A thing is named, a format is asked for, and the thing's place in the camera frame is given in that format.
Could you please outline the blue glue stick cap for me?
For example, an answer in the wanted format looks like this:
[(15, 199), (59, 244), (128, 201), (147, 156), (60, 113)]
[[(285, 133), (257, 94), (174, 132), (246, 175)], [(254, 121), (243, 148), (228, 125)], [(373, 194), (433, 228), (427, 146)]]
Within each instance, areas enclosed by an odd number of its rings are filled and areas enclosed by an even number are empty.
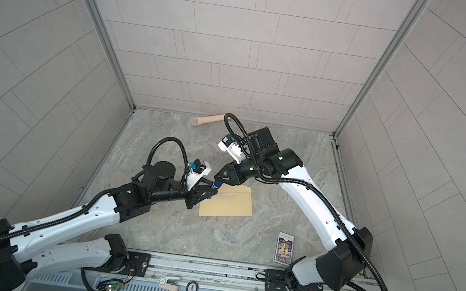
[(223, 183), (221, 183), (221, 182), (215, 181), (215, 182), (214, 182), (214, 187), (215, 187), (215, 189), (219, 189), (219, 188), (222, 186), (222, 184), (223, 184)]

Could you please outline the yellow manila envelope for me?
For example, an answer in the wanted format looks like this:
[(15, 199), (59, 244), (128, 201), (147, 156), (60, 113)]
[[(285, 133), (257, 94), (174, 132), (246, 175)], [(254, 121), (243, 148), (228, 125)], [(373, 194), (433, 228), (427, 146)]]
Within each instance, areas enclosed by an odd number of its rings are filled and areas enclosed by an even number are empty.
[(248, 217), (253, 214), (251, 188), (245, 185), (223, 185), (216, 195), (200, 202), (199, 216), (202, 217)]

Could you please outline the blue white glue stick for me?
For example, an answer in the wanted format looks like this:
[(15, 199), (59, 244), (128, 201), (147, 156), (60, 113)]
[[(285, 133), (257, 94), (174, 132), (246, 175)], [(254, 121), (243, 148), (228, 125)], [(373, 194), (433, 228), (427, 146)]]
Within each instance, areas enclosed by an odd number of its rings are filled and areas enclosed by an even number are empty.
[(215, 189), (217, 188), (216, 182), (214, 182), (214, 181), (206, 180), (206, 183), (205, 183), (205, 184), (208, 185), (208, 186), (210, 186), (210, 187), (213, 187), (213, 188), (215, 188)]

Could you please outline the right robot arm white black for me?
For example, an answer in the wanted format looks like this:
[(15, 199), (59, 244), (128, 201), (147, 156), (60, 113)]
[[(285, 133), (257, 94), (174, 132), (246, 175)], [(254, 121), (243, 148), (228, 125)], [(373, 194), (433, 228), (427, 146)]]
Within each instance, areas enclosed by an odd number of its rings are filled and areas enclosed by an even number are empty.
[(239, 186), (259, 173), (265, 180), (286, 179), (296, 182), (280, 183), (281, 188), (297, 203), (319, 235), (327, 250), (315, 258), (302, 258), (286, 269), (285, 283), (289, 291), (305, 291), (311, 284), (324, 284), (339, 291), (359, 272), (366, 268), (365, 261), (355, 250), (348, 237), (336, 222), (338, 216), (345, 228), (363, 249), (371, 249), (372, 235), (368, 230), (358, 230), (337, 210), (330, 210), (314, 189), (317, 187), (302, 160), (292, 149), (280, 150), (268, 128), (261, 128), (249, 135), (255, 154), (245, 154), (239, 137), (226, 135), (218, 144), (233, 162), (215, 175), (215, 180), (226, 185)]

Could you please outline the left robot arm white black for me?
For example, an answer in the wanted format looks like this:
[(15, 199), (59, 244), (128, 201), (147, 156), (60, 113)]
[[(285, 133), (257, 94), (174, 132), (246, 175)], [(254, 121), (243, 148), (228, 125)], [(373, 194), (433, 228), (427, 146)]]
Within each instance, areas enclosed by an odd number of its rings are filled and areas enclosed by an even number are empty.
[(119, 234), (84, 243), (72, 239), (146, 214), (157, 202), (180, 200), (191, 209), (217, 193), (206, 177), (210, 172), (208, 163), (197, 160), (176, 181), (174, 165), (159, 161), (145, 166), (139, 178), (101, 191), (80, 207), (13, 225), (0, 219), (0, 291), (13, 291), (33, 277), (62, 270), (125, 269), (129, 257)]

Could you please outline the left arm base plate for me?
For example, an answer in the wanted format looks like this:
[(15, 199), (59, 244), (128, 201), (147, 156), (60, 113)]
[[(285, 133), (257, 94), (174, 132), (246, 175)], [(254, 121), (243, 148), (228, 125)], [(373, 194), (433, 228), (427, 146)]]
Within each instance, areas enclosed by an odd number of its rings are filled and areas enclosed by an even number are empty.
[(144, 277), (152, 256), (147, 253), (131, 251), (125, 256), (115, 254), (111, 258), (108, 272), (131, 277)]

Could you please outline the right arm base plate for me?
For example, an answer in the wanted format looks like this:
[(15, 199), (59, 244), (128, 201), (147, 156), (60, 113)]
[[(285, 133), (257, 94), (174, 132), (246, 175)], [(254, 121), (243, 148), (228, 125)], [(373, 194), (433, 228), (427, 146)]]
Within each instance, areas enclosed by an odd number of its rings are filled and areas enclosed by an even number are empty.
[(266, 269), (264, 277), (266, 291), (323, 291), (319, 283), (299, 284), (292, 274), (283, 269)]

